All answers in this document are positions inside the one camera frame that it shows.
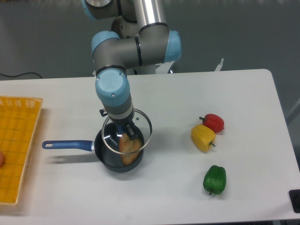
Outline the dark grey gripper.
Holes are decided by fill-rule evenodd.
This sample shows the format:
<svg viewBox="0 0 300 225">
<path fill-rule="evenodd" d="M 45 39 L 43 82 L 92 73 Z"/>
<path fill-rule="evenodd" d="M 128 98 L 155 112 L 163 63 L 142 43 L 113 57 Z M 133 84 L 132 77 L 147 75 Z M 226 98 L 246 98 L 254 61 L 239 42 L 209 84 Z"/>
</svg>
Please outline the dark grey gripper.
<svg viewBox="0 0 300 225">
<path fill-rule="evenodd" d="M 103 108 L 100 109 L 100 114 L 102 117 L 108 116 L 114 124 L 126 127 L 127 135 L 131 141 L 138 138 L 138 133 L 136 132 L 135 124 L 132 122 L 134 116 L 133 108 Z"/>
</svg>

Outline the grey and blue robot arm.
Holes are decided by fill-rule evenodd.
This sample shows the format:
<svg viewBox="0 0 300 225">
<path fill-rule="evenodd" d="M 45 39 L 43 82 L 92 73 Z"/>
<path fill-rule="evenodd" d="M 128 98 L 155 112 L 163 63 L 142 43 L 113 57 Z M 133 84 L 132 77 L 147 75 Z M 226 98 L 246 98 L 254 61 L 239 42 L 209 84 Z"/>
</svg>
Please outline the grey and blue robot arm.
<svg viewBox="0 0 300 225">
<path fill-rule="evenodd" d="M 134 140 L 138 135 L 126 70 L 178 60 L 180 36 L 169 30 L 160 0 L 83 0 L 82 6 L 95 20 L 121 16 L 137 24 L 137 31 L 129 37 L 106 30 L 91 41 L 97 96 L 112 122 Z"/>
</svg>

